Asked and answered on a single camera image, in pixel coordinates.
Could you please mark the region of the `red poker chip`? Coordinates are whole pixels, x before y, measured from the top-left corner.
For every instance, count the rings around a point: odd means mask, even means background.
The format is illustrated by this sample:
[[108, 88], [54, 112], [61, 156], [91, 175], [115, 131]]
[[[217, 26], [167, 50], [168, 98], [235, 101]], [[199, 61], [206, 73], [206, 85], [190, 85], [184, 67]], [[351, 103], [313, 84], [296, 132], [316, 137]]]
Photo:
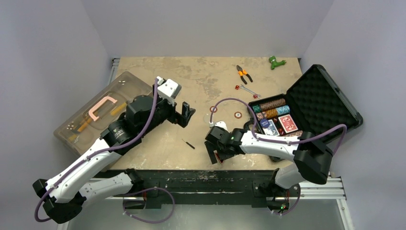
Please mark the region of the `red poker chip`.
[[234, 113], [234, 117], [235, 117], [236, 119], [240, 119], [240, 118], [242, 117], [242, 114], [241, 114], [240, 112], [235, 112], [235, 113]]
[[209, 111], [210, 111], [211, 113], [216, 113], [217, 110], [218, 110], [218, 108], [217, 108], [216, 106], [211, 106], [211, 107], [209, 108]]

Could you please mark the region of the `red playing card deck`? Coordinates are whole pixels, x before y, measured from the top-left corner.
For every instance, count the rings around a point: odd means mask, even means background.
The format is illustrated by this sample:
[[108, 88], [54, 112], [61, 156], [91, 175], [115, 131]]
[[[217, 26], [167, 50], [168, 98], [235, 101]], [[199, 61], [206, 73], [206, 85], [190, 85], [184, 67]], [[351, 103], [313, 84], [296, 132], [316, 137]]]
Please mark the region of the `red playing card deck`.
[[296, 125], [296, 123], [293, 121], [293, 118], [289, 114], [279, 116], [278, 120], [285, 133], [292, 133], [299, 130], [298, 126]]

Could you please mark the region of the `red triangular dealer button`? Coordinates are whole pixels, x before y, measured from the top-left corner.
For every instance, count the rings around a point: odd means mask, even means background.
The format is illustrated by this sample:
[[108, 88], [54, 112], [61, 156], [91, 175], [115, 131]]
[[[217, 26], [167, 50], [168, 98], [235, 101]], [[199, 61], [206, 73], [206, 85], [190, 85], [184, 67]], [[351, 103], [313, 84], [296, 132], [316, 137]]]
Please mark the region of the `red triangular dealer button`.
[[214, 156], [219, 164], [223, 164], [224, 160], [221, 159], [220, 155], [217, 152], [214, 153]]

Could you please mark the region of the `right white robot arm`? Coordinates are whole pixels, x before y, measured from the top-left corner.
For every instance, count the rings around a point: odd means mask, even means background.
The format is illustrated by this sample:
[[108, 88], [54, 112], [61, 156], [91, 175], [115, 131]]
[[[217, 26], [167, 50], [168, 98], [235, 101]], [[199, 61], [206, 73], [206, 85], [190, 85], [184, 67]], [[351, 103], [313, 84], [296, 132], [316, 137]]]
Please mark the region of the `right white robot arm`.
[[326, 184], [333, 151], [310, 132], [299, 137], [280, 137], [257, 134], [240, 128], [232, 132], [213, 126], [204, 145], [213, 164], [222, 163], [237, 155], [262, 154], [291, 161], [277, 169], [269, 181], [269, 189], [280, 195], [303, 181]]

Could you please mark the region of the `small black screwdriver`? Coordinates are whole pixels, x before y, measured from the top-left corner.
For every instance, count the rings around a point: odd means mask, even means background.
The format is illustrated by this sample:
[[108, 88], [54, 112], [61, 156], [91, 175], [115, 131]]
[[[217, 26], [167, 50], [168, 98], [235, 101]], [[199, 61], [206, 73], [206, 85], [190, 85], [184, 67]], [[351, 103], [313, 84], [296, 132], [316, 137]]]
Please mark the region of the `small black screwdriver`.
[[184, 139], [182, 139], [183, 142], [185, 142], [189, 147], [191, 147], [192, 149], [195, 149], [195, 146], [193, 146], [191, 143], [185, 141]]

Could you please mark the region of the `blue small blind button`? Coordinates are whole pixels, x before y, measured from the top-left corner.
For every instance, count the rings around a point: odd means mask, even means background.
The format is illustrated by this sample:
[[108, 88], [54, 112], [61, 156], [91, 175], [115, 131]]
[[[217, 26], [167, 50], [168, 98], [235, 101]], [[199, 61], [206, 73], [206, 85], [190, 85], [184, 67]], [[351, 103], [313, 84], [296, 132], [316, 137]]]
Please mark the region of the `blue small blind button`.
[[267, 120], [267, 119], [262, 119], [262, 120], [260, 120], [260, 125], [261, 125], [263, 128], [268, 128], [268, 127], [270, 126], [270, 122], [269, 122], [269, 120]]

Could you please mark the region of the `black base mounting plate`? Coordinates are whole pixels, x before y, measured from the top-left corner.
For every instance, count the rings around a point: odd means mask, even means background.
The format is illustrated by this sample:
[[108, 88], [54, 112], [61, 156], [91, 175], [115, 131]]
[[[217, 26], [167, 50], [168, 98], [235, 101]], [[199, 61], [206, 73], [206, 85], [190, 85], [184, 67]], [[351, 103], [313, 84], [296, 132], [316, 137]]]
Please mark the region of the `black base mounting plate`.
[[134, 187], [124, 197], [129, 209], [162, 205], [248, 205], [281, 208], [302, 196], [299, 183], [283, 189], [273, 170], [136, 170], [125, 169]]

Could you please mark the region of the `blue playing card deck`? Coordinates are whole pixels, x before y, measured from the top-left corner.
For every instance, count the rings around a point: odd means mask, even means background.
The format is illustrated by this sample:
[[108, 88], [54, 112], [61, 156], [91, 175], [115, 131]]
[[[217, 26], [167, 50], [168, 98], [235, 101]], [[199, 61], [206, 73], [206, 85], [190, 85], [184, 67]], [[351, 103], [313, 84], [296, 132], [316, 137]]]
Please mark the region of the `blue playing card deck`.
[[270, 126], [268, 128], [263, 128], [264, 134], [268, 135], [268, 136], [279, 136], [280, 133], [277, 129], [277, 127], [275, 126], [274, 122], [272, 120], [269, 120], [270, 122]]

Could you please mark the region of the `silver wrench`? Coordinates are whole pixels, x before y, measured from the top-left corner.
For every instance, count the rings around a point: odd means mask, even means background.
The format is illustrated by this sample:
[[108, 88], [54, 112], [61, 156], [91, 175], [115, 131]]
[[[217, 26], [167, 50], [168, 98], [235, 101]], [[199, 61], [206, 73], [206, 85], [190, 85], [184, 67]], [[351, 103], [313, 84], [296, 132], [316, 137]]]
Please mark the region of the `silver wrench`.
[[256, 94], [256, 95], [258, 96], [258, 98], [261, 98], [261, 95], [260, 95], [260, 94], [255, 93], [254, 91], [248, 89], [247, 87], [245, 87], [245, 86], [242, 85], [242, 84], [239, 86], [239, 88], [240, 88], [240, 89], [243, 89], [243, 90], [245, 90], [245, 91], [247, 91], [247, 92], [249, 92], [249, 93], [251, 93], [252, 95]]

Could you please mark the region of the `orange black pliers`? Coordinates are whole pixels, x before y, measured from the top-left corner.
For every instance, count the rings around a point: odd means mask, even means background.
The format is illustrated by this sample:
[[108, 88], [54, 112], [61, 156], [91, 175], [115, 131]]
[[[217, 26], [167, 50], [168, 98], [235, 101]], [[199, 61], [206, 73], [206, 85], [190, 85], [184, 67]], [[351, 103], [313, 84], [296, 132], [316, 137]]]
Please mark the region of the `orange black pliers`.
[[237, 69], [237, 71], [238, 71], [238, 74], [239, 74], [239, 76], [240, 76], [240, 79], [242, 80], [242, 82], [243, 82], [244, 84], [247, 84], [247, 83], [248, 83], [247, 80], [245, 79], [245, 76], [248, 78], [248, 80], [249, 80], [250, 82], [253, 82], [252, 77], [251, 77], [251, 76], [246, 72], [246, 70], [244, 70], [241, 66], [236, 65], [236, 69]]

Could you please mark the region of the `teal poker chip row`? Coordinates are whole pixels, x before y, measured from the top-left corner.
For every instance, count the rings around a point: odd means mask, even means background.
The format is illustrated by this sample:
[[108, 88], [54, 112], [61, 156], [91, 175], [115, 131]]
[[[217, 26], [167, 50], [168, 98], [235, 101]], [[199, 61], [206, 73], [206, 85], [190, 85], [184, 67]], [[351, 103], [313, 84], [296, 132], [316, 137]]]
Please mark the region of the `teal poker chip row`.
[[277, 115], [285, 115], [290, 112], [290, 108], [288, 105], [277, 107], [277, 108], [275, 108], [275, 110], [277, 112]]

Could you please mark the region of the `translucent brown tool box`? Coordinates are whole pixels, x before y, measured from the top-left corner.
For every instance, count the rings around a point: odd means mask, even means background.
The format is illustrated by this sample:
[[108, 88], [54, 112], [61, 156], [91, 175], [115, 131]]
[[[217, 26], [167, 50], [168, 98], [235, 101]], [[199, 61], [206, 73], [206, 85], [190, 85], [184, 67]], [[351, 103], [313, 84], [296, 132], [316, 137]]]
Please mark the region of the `translucent brown tool box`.
[[125, 71], [60, 125], [54, 136], [72, 153], [81, 156], [139, 95], [151, 96], [151, 85]]

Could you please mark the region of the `green plastic toy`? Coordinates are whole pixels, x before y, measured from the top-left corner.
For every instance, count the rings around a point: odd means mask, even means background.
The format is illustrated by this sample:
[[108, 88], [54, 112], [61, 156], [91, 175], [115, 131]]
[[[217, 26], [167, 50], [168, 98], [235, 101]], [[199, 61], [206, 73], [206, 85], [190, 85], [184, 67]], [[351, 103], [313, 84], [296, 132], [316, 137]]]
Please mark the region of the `green plastic toy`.
[[278, 61], [275, 56], [269, 57], [269, 62], [271, 64], [271, 67], [270, 67], [271, 70], [274, 70], [275, 68], [283, 66], [283, 65], [286, 64], [286, 60]]

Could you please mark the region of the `black foam-lined poker case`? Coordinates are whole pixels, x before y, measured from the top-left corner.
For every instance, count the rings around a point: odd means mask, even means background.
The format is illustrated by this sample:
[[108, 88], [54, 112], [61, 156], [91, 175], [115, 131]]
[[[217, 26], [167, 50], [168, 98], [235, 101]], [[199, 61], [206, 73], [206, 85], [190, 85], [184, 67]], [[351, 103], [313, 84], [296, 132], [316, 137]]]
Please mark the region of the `black foam-lined poker case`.
[[[285, 133], [274, 109], [260, 111], [259, 105], [269, 101], [285, 99], [289, 106], [288, 113], [299, 130]], [[333, 81], [322, 65], [312, 65], [286, 93], [266, 97], [249, 103], [254, 111], [250, 120], [244, 124], [244, 129], [250, 131], [254, 121], [257, 121], [256, 132], [264, 134], [260, 120], [272, 120], [277, 127], [279, 136], [301, 136], [304, 132], [311, 132], [315, 136], [329, 129], [345, 124], [351, 131], [363, 124], [363, 117], [347, 99], [338, 85]]]

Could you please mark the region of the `aluminium frame rail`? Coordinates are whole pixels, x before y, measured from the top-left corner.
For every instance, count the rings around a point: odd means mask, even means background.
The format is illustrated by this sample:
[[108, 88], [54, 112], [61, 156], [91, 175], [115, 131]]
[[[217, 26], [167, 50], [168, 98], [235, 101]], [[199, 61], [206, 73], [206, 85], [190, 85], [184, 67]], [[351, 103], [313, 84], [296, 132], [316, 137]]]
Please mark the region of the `aluminium frame rail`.
[[226, 205], [176, 205], [171, 217], [147, 224], [126, 216], [122, 198], [110, 197], [82, 211], [60, 230], [351, 230], [354, 228], [341, 179], [325, 185], [300, 183], [301, 197], [291, 198], [283, 216], [265, 208]]

